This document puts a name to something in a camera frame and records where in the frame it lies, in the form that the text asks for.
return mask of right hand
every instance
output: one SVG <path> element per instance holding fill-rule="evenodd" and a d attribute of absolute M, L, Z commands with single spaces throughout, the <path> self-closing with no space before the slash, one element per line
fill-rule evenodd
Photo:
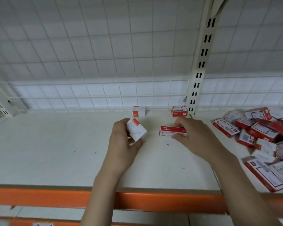
<path fill-rule="evenodd" d="M 192 153 L 200 156 L 208 163 L 232 154 L 222 145 L 211 129 L 201 120 L 178 117 L 175 127 L 184 127 L 187 137 L 174 134 L 172 138 L 182 143 Z"/>

